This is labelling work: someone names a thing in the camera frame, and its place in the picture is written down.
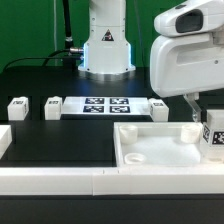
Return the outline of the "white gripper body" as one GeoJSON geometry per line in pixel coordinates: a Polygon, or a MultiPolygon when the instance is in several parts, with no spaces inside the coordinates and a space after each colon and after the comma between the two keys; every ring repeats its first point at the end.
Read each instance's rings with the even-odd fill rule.
{"type": "Polygon", "coordinates": [[[154,20],[150,83],[169,97],[224,88],[224,0],[186,0],[154,20]]]}

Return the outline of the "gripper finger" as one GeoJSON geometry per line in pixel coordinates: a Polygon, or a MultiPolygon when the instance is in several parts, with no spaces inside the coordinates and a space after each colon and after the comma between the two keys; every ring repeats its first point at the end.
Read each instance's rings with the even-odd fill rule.
{"type": "Polygon", "coordinates": [[[200,122],[201,121],[201,108],[197,104],[197,100],[199,99],[199,94],[198,93],[185,94],[184,99],[192,109],[193,121],[200,122]]]}

